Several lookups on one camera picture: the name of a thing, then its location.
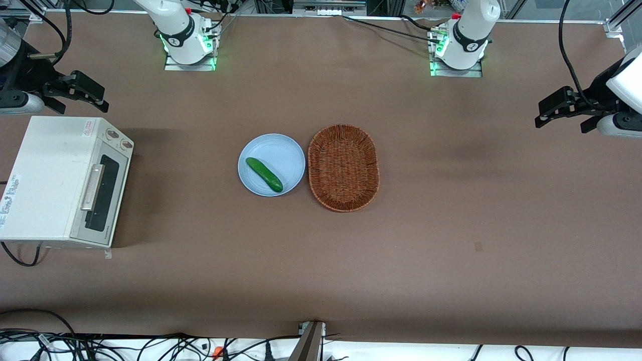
plate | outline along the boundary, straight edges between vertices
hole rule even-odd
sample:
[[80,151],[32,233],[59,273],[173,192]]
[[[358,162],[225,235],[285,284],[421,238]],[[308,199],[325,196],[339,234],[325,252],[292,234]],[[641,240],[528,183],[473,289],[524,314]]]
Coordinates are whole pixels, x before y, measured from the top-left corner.
[[[276,193],[245,162],[248,157],[256,158],[283,184],[283,191]],[[283,134],[263,134],[247,143],[239,156],[239,178],[252,193],[264,197],[275,197],[291,191],[303,178],[306,171],[306,156],[294,139]]]

brown woven basket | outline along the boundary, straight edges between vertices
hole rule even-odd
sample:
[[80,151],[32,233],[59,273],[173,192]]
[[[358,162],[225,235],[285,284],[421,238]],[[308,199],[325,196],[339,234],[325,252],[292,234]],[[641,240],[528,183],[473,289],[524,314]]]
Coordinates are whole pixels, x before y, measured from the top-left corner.
[[312,193],[333,211],[351,212],[368,205],[379,190],[379,165],[372,138],[348,124],[323,128],[308,148]]

cucumber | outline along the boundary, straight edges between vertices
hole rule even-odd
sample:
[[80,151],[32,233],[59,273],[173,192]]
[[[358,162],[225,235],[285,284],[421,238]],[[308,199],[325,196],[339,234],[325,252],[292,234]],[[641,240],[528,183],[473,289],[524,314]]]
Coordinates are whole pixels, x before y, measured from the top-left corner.
[[277,193],[281,193],[283,191],[283,184],[279,178],[274,175],[274,173],[272,173],[265,164],[261,163],[260,160],[247,157],[245,162],[268,184],[268,186],[270,186],[270,188],[272,188],[273,191]]

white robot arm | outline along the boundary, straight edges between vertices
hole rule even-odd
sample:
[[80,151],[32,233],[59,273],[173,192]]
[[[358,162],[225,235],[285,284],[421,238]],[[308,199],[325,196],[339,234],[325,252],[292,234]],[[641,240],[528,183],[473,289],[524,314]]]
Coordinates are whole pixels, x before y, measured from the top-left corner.
[[134,0],[156,24],[169,55],[179,64],[194,64],[213,51],[212,20],[186,12],[179,0]]
[[435,55],[453,69],[472,68],[483,57],[488,36],[500,14],[497,0],[469,0],[461,19],[445,23],[447,40]]

brown table surface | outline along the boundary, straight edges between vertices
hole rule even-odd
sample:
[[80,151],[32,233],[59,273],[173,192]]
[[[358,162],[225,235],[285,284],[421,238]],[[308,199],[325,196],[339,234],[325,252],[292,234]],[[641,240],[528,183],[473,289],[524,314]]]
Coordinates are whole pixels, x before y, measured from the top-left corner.
[[[146,15],[73,24],[58,70],[104,85],[104,117],[135,141],[113,259],[0,255],[1,309],[91,333],[271,337],[320,319],[345,340],[642,346],[642,143],[582,135],[580,119],[535,129],[538,101],[571,84],[556,24],[497,24],[481,79],[430,77],[422,41],[339,18],[242,17],[210,73],[164,71]],[[46,25],[27,39],[58,48]],[[598,25],[568,25],[566,44],[585,87],[623,55]],[[0,123],[5,177],[27,122]],[[239,181],[254,137],[307,150],[333,123],[376,143],[365,209],[324,209],[307,179],[276,198]]]

